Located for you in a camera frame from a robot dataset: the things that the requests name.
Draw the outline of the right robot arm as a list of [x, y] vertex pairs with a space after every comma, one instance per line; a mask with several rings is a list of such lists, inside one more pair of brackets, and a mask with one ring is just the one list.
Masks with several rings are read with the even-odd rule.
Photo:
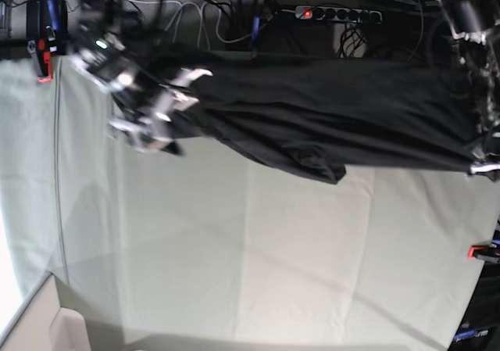
[[148, 69], [163, 11], [148, 25], [132, 19], [124, 0], [78, 0], [80, 15], [70, 46], [75, 69], [110, 95], [120, 113], [109, 118], [112, 131], [142, 153], [182, 155], [171, 129], [173, 117], [198, 98], [191, 90], [205, 68], [175, 66], [168, 78]]

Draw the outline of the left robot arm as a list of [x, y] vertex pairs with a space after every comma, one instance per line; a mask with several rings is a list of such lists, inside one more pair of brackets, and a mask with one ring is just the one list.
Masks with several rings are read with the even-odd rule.
[[481, 137], [473, 146], [471, 175], [499, 180], [499, 1], [435, 0], [458, 45], [479, 114]]

